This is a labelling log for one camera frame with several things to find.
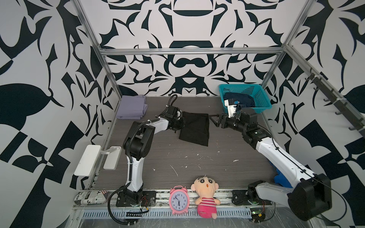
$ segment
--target pink striped shirt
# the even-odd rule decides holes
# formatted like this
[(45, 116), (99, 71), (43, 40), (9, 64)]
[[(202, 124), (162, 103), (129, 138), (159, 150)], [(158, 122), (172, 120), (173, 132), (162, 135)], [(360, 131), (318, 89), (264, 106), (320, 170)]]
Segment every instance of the pink striped shirt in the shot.
[(201, 203), (199, 205), (216, 207), (216, 204), (215, 204), (213, 198), (204, 198), (204, 197), (202, 197)]

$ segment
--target folded towel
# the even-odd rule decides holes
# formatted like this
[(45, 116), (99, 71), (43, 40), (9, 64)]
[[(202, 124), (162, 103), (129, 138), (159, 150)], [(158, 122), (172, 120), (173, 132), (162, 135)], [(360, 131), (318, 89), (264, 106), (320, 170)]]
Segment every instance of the folded towel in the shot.
[(146, 96), (123, 95), (116, 117), (118, 119), (140, 120), (146, 113), (148, 105), (145, 104)]

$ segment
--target plush toy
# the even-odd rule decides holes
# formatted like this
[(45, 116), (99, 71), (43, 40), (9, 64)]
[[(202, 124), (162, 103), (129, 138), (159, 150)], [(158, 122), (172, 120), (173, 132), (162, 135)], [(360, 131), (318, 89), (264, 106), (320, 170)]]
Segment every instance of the plush toy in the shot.
[(210, 177), (199, 177), (191, 185), (191, 190), (199, 195), (195, 204), (198, 205), (198, 214), (202, 218), (217, 218), (216, 205), (220, 205), (220, 201), (213, 196), (218, 187), (218, 184)]

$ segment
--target pink alarm clock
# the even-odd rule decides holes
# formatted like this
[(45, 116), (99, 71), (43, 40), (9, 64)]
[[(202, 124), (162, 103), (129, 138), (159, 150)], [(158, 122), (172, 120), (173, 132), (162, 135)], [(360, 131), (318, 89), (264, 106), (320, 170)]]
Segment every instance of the pink alarm clock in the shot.
[(179, 185), (170, 190), (169, 205), (172, 210), (172, 214), (183, 214), (188, 212), (189, 204), (190, 200), (188, 190), (186, 188)]

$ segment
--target teal plastic basket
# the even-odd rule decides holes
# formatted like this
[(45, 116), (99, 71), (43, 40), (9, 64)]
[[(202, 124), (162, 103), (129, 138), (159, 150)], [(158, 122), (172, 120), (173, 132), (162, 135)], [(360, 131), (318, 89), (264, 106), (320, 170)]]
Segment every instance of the teal plastic basket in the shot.
[(223, 97), (225, 93), (228, 92), (243, 93), (252, 96), (256, 105), (253, 110), (255, 110), (256, 113), (261, 113), (272, 107), (268, 95), (259, 84), (221, 84), (219, 85), (219, 93), (225, 113), (228, 113), (228, 109), (224, 105)]

